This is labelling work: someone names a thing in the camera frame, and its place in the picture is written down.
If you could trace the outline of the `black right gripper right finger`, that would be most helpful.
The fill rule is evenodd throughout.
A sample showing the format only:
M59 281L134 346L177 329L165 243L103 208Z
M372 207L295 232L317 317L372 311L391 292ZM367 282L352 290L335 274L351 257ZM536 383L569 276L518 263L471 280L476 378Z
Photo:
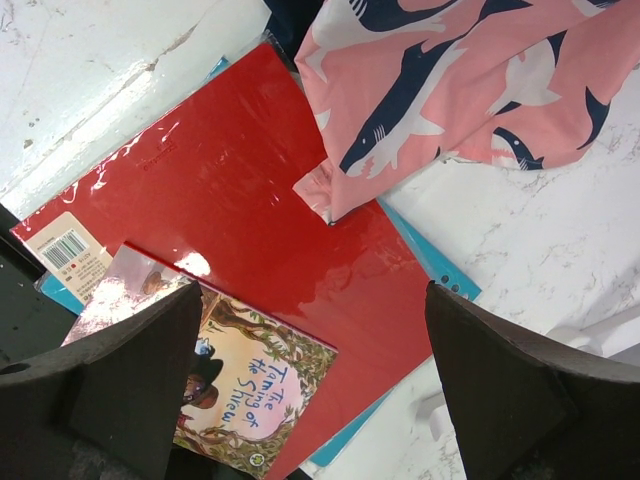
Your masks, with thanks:
M430 282L425 319L469 479L636 479L639 369Z

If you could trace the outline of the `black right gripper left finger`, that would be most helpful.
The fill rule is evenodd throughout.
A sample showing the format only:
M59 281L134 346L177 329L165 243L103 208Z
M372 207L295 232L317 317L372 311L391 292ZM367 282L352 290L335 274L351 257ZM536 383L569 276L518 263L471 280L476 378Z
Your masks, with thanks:
M190 283L2 368L2 478L163 478L201 313L201 289Z

